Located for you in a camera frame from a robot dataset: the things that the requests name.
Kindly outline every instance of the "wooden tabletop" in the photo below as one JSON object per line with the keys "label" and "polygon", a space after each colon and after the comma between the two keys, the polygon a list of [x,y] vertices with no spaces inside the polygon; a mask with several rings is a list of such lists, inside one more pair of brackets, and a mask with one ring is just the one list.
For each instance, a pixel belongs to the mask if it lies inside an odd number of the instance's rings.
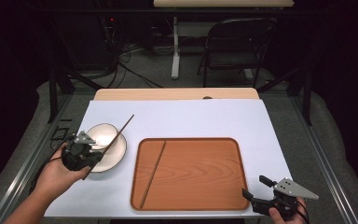
{"label": "wooden tabletop", "polygon": [[197,100],[260,99],[253,88],[164,88],[164,89],[101,89],[95,94],[97,101],[128,100]]}
{"label": "wooden tabletop", "polygon": [[155,7],[292,7],[292,0],[154,0]]}

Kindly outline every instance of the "human hand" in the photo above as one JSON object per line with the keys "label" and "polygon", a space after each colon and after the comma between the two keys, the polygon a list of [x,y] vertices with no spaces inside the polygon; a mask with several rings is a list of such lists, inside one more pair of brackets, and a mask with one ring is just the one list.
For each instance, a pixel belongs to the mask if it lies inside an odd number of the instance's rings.
{"label": "human hand", "polygon": [[[305,206],[304,200],[302,198],[297,198],[297,201]],[[305,208],[303,206],[300,205],[297,210],[301,214],[305,214]],[[305,221],[299,213],[296,213],[290,220],[285,222],[281,217],[281,214],[278,212],[278,209],[271,207],[268,211],[272,221],[275,224],[303,224]]]}
{"label": "human hand", "polygon": [[64,143],[57,152],[51,157],[37,179],[34,194],[43,196],[44,199],[52,203],[56,198],[66,192],[77,180],[86,177],[89,167],[84,167],[80,171],[70,171],[62,164],[62,150],[67,146]]}

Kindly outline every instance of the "forearm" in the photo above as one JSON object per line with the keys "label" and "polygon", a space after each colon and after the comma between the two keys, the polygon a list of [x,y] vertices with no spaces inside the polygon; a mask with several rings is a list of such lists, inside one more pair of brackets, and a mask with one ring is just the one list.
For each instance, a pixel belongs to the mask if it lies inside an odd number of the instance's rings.
{"label": "forearm", "polygon": [[7,219],[6,224],[39,223],[52,200],[33,192]]}

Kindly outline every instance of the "white paper sheet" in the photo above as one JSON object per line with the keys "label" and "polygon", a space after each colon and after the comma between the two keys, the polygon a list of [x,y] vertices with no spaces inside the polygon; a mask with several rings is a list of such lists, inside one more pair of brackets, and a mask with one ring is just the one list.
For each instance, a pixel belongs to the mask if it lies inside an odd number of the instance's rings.
{"label": "white paper sheet", "polygon": [[254,217],[244,211],[139,212],[131,208],[131,185],[138,144],[156,137],[231,137],[237,140],[248,188],[257,198],[272,199],[260,175],[291,178],[267,109],[262,100],[91,101],[79,131],[100,123],[124,130],[127,152],[104,173],[76,182],[46,212],[46,217]]}

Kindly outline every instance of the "human arm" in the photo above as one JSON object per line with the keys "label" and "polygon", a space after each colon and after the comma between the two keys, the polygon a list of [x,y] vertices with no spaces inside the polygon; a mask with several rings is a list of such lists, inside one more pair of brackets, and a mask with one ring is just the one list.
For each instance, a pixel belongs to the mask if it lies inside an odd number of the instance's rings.
{"label": "human arm", "polygon": [[[301,214],[305,214],[304,200],[302,198],[297,198],[297,201],[304,205],[304,207],[300,205],[297,208],[298,212],[300,212]],[[274,224],[303,224],[305,221],[299,213],[296,213],[290,220],[284,221],[283,218],[281,217],[281,214],[278,212],[276,208],[271,207],[268,211]]]}
{"label": "human arm", "polygon": [[57,152],[46,164],[34,191],[6,220],[6,224],[31,224],[39,223],[50,204],[66,192],[77,180],[84,178],[89,171],[85,167],[80,171],[69,171],[61,160],[62,150],[66,143],[62,144]]}

